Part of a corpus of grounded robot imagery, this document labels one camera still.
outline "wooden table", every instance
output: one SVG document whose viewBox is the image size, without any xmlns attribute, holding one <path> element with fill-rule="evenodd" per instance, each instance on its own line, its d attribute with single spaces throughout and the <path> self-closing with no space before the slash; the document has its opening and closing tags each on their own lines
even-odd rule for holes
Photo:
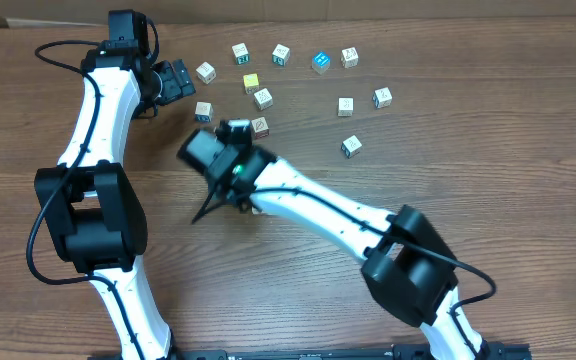
<svg viewBox="0 0 576 360">
<path fill-rule="evenodd" d="M 373 303 L 358 266 L 334 246 L 279 218 L 221 209 L 189 222 L 204 180 L 175 158 L 198 125 L 197 101 L 216 118 L 265 116 L 259 144 L 307 176 L 361 202 L 410 204 L 431 219 L 461 260 L 492 275 L 499 293 L 467 307 L 489 341 L 528 342 L 535 359 L 576 358 L 576 18 L 366 21 L 160 26 L 160 59 L 208 61 L 211 85 L 134 121 L 125 169 L 148 216 L 146 269 L 157 305 L 184 349 L 377 347 L 422 342 L 417 329 Z M 72 135 L 81 79 L 33 50 L 61 39 L 105 39 L 105 28 L 0 30 L 0 359 L 83 359 L 119 349 L 88 284 L 49 287 L 24 251 L 39 209 L 35 171 L 54 166 Z M 234 65 L 245 42 L 252 62 Z M 292 49 L 271 63 L 277 43 Z M 356 68 L 341 49 L 355 46 Z M 86 47 L 47 55 L 78 64 Z M 312 56 L 332 57 L 323 76 Z M 274 97 L 259 112 L 242 75 Z M 376 110 L 372 91 L 390 87 Z M 337 117 L 337 98 L 355 99 Z M 341 141 L 357 135 L 360 154 Z M 73 275 L 45 227 L 37 266 Z M 462 296 L 483 290 L 458 273 Z"/>
</svg>

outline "white cube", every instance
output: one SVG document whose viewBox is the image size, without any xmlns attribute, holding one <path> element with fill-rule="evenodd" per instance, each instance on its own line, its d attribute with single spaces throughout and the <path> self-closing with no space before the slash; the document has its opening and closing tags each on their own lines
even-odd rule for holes
<svg viewBox="0 0 576 360">
<path fill-rule="evenodd" d="M 388 88 L 375 90 L 375 93 L 372 95 L 372 101 L 375 103 L 375 107 L 377 109 L 381 109 L 382 107 L 390 105 L 392 102 L 392 95 L 390 95 L 390 90 Z"/>
<path fill-rule="evenodd" d="M 217 73 L 215 73 L 214 67 L 205 62 L 197 68 L 197 76 L 199 77 L 199 80 L 204 82 L 204 84 L 209 84 L 215 79 Z"/>
<path fill-rule="evenodd" d="M 232 52 L 235 53 L 235 62 L 237 65 L 245 64 L 250 61 L 250 55 L 248 55 L 248 49 L 246 49 L 246 44 L 241 43 L 234 45 L 232 47 Z"/>
<path fill-rule="evenodd" d="M 259 119 L 252 120 L 250 124 L 252 125 L 252 133 L 255 139 L 270 135 L 266 118 L 260 117 Z"/>
<path fill-rule="evenodd" d="M 268 89 L 262 89 L 255 93 L 255 103 L 259 106 L 259 110 L 272 106 L 272 96 L 270 96 Z"/>
<path fill-rule="evenodd" d="M 341 143 L 341 151 L 343 151 L 344 154 L 346 154 L 346 157 L 348 159 L 355 156 L 355 154 L 359 152 L 360 148 L 361 143 L 359 142 L 359 140 L 355 135 L 349 137 L 348 139 L 344 140 L 343 143 Z"/>
<path fill-rule="evenodd" d="M 330 57 L 326 55 L 325 52 L 320 51 L 314 58 L 312 58 L 312 68 L 319 74 L 323 75 L 323 73 L 328 70 L 330 67 Z"/>
<path fill-rule="evenodd" d="M 286 66 L 289 58 L 290 49 L 281 44 L 277 44 L 275 51 L 272 52 L 272 62 L 277 65 Z"/>
<path fill-rule="evenodd" d="M 195 120 L 210 122 L 212 120 L 212 105 L 198 101 L 197 107 L 195 108 Z"/>
<path fill-rule="evenodd" d="M 352 109 L 353 109 L 352 98 L 339 98 L 339 107 L 337 108 L 337 115 L 352 116 Z"/>
<path fill-rule="evenodd" d="M 341 63 L 345 68 L 357 66 L 359 64 L 359 54 L 355 48 L 341 50 Z"/>
</svg>

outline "wood grain surface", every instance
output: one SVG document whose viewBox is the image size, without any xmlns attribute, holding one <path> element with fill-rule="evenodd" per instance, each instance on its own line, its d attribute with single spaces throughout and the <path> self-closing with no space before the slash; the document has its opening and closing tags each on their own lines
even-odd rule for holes
<svg viewBox="0 0 576 360">
<path fill-rule="evenodd" d="M 157 305 L 184 349 L 277 350 L 422 342 L 376 305 L 358 266 L 279 218 L 216 211 L 189 222 L 204 180 L 175 158 L 198 124 L 265 116 L 259 144 L 316 181 L 377 207 L 413 205 L 454 253 L 496 279 L 494 298 L 466 308 L 489 341 L 530 343 L 535 359 L 576 359 L 576 18 L 405 20 L 160 26 L 160 59 L 208 61 L 210 85 L 153 120 L 134 121 L 125 169 L 146 211 L 146 270 Z M 54 166 L 72 135 L 81 79 L 33 56 L 61 39 L 102 40 L 106 28 L 0 30 L 0 359 L 84 359 L 119 350 L 89 284 L 50 287 L 24 250 L 39 206 L 36 169 Z M 250 64 L 231 46 L 245 42 Z M 277 43 L 286 68 L 271 63 Z M 355 46 L 359 66 L 341 67 Z M 47 51 L 78 64 L 86 47 Z M 326 51 L 323 76 L 310 68 Z M 242 76 L 256 72 L 274 105 L 259 112 Z M 388 86 L 390 107 L 372 91 Z M 353 97 L 352 117 L 337 98 Z M 342 140 L 361 153 L 346 159 Z M 51 277 L 73 275 L 45 226 L 35 250 Z M 459 272 L 462 296 L 484 284 Z"/>
</svg>

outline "wooden cube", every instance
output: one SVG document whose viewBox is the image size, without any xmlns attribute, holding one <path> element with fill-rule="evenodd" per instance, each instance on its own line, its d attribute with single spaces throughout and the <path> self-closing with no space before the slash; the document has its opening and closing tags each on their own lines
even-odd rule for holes
<svg viewBox="0 0 576 360">
<path fill-rule="evenodd" d="M 319 54 L 315 55 L 315 57 L 312 58 L 312 68 L 315 69 L 315 71 L 319 75 L 325 73 L 329 67 L 330 67 L 330 57 L 326 55 L 326 53 L 324 53 L 323 51 L 319 52 Z"/>
<path fill-rule="evenodd" d="M 270 135 L 266 118 L 260 117 L 259 119 L 252 120 L 250 123 L 252 124 L 252 133 L 255 139 Z"/>
<path fill-rule="evenodd" d="M 390 105 L 392 102 L 392 95 L 390 95 L 390 90 L 388 88 L 375 90 L 375 93 L 372 95 L 372 101 L 375 103 L 375 107 L 377 109 L 381 109 L 382 107 Z"/>
<path fill-rule="evenodd" d="M 246 44 L 241 43 L 232 47 L 232 52 L 235 53 L 235 62 L 237 65 L 245 64 L 250 61 L 250 55 L 248 55 L 248 49 L 246 49 Z"/>
<path fill-rule="evenodd" d="M 212 120 L 212 105 L 210 103 L 197 102 L 195 108 L 195 120 L 200 122 L 210 122 Z"/>
<path fill-rule="evenodd" d="M 339 98 L 339 107 L 337 108 L 337 115 L 352 116 L 352 109 L 353 109 L 352 98 Z"/>
<path fill-rule="evenodd" d="M 199 80 L 203 81 L 204 84 L 209 84 L 215 79 L 217 73 L 215 73 L 214 67 L 205 62 L 197 68 L 197 76 L 199 77 Z"/>
<path fill-rule="evenodd" d="M 347 69 L 359 64 L 359 54 L 355 48 L 341 50 L 341 63 Z"/>
<path fill-rule="evenodd" d="M 272 106 L 272 96 L 268 89 L 263 89 L 255 93 L 255 103 L 259 110 L 264 110 Z"/>
<path fill-rule="evenodd" d="M 244 89 L 246 90 L 246 94 L 259 91 L 259 78 L 257 74 L 244 75 Z"/>
<path fill-rule="evenodd" d="M 275 51 L 272 52 L 272 62 L 277 65 L 286 66 L 289 58 L 290 49 L 281 44 L 277 44 Z"/>
<path fill-rule="evenodd" d="M 349 137 L 348 139 L 344 140 L 343 143 L 341 143 L 341 151 L 346 154 L 348 159 L 355 156 L 359 152 L 360 148 L 361 143 L 355 135 Z"/>
</svg>

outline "brown cube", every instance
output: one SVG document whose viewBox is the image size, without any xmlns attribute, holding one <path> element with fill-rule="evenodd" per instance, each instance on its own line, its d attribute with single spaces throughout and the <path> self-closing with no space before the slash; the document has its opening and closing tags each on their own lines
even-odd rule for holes
<svg viewBox="0 0 576 360">
<path fill-rule="evenodd" d="M 252 133 L 255 135 L 255 139 L 268 136 L 270 134 L 270 129 L 268 129 L 268 124 L 266 123 L 266 118 L 260 117 L 259 119 L 252 120 Z"/>
</svg>

